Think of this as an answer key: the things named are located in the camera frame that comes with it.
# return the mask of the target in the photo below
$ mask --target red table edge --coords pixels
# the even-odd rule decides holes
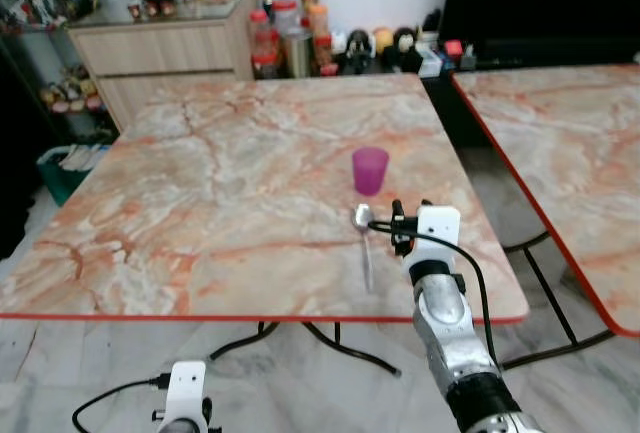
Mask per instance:
[[[523,316],[491,318],[492,325],[511,325],[524,321]],[[0,313],[0,319],[14,320],[73,320],[73,321],[244,321],[265,323],[412,323],[413,318],[406,316],[296,316],[296,315],[62,315],[38,313]],[[473,319],[475,325],[482,325],[482,318]]]
[[[453,86],[462,97],[462,100],[465,102],[465,104],[467,105],[467,107],[469,108],[473,116],[476,118],[476,121],[480,124],[480,127],[482,128],[484,133],[487,135],[487,137],[495,147],[496,151],[502,158],[502,161],[505,163],[505,165],[507,165],[507,168],[511,172],[511,175],[518,182],[518,185],[520,185],[520,189],[522,189],[522,191],[526,195],[527,199],[529,200],[529,203],[531,203],[531,206],[533,206],[533,209],[538,214],[538,217],[540,217],[540,220],[542,220],[542,223],[544,223],[544,225],[547,227],[547,231],[549,231],[549,234],[551,235],[553,240],[556,242],[556,245],[558,245],[558,248],[560,249],[565,260],[567,260],[567,263],[569,263],[569,266],[571,266],[571,269],[573,270],[576,277],[580,281],[580,284],[582,285],[585,292],[587,293],[587,296],[591,300],[591,303],[596,307],[596,310],[598,311],[598,314],[600,315],[600,318],[602,319],[602,321],[604,321],[605,325],[616,335],[627,336],[627,337],[640,337],[640,330],[637,330],[637,331],[627,330],[626,328],[618,325],[613,319],[613,317],[609,314],[604,304],[600,301],[600,298],[598,297],[596,292],[593,290],[593,288],[589,284],[589,280],[585,276],[584,272],[578,266],[578,262],[573,258],[573,256],[571,255],[571,252],[569,251],[567,246],[564,244],[564,241],[562,241],[560,234],[558,234],[558,232],[553,228],[551,221],[544,214],[542,208],[534,198],[533,194],[529,191],[529,188],[527,188],[527,185],[525,184],[524,180],[520,177],[515,167],[511,164],[506,153],[502,151],[502,148],[500,148],[500,144],[495,139],[493,134],[491,134],[491,131],[489,131],[489,127],[485,124],[484,121],[482,121],[482,117],[480,116],[478,111],[475,109],[475,107],[473,106],[469,98],[467,98],[467,95],[462,89],[462,87],[460,86],[460,84],[458,83],[455,77],[455,74],[451,74],[451,79],[453,82]]]

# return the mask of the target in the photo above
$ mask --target black wire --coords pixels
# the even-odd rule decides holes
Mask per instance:
[[[89,408],[94,403],[97,403],[98,401],[103,400],[107,396],[111,396],[114,393],[117,393],[119,391],[125,390],[127,388],[131,388],[132,386],[151,385],[151,384],[153,384],[153,379],[142,380],[142,381],[134,381],[132,383],[127,383],[125,385],[120,385],[120,386],[118,386],[116,388],[113,388],[112,390],[109,390],[109,391],[101,394],[100,396],[96,396],[93,400],[87,401],[84,405],[82,405],[76,411],[73,412],[73,416],[71,417],[71,421],[73,422],[73,426],[75,426],[76,430],[78,430],[80,433],[91,433],[89,430],[84,428],[80,424],[80,422],[78,421],[78,415],[80,413],[82,413],[84,410]]]
[[[478,278],[478,287],[480,289],[480,300],[482,301],[482,322],[484,323],[484,334],[487,340],[487,350],[489,351],[489,356],[493,362],[498,366],[498,360],[496,359],[496,351],[493,346],[493,333],[491,331],[491,319],[489,318],[489,300],[487,299],[487,287],[484,284],[484,276],[482,275],[482,270],[480,266],[476,262],[476,260],[467,253],[465,250],[460,248],[458,245],[454,245],[453,243],[449,243],[446,240],[435,236],[423,235],[422,233],[418,233],[411,230],[405,230],[402,228],[394,228],[391,226],[391,223],[388,221],[370,221],[369,228],[375,231],[380,231],[382,233],[389,233],[390,235],[402,235],[409,236],[411,238],[420,238],[422,240],[433,241],[434,243],[439,243],[441,245],[446,246],[447,248],[452,249],[456,253],[462,255],[473,267],[473,270],[476,272],[476,277]]]

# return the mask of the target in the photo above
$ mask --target black television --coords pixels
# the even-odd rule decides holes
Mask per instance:
[[[439,31],[472,43],[479,66],[629,62],[640,0],[446,0]]]

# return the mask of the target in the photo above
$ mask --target marble floor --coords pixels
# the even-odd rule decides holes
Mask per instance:
[[[489,150],[461,159],[499,237],[515,243],[542,230],[515,182]],[[0,278],[29,248],[55,213],[46,191],[37,194],[27,236],[0,262]],[[603,324],[551,240],[533,249],[576,333]],[[517,326],[495,326],[503,359],[563,344],[564,334],[521,254],[510,256],[531,304]],[[330,325],[321,325],[330,333]],[[0,322],[0,431],[73,432],[72,411],[108,388],[169,371],[177,359],[199,359],[252,334],[248,323]],[[282,325],[265,341],[208,365],[205,388],[215,426],[223,432],[457,431],[424,362],[410,325],[343,326],[343,343],[392,362],[403,375],[340,355],[303,327]],[[524,410],[549,432],[640,432],[640,342],[614,338],[594,348],[505,374]],[[111,397],[82,417],[92,433],[154,432],[154,408],[164,393],[147,387]]]

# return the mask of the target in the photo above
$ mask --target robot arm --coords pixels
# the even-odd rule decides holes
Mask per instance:
[[[394,201],[391,228],[457,244],[460,213],[424,204],[406,218]],[[543,433],[523,413],[500,370],[473,329],[464,281],[454,270],[453,250],[433,241],[394,235],[396,254],[414,288],[415,329],[427,349],[429,369],[463,433]]]

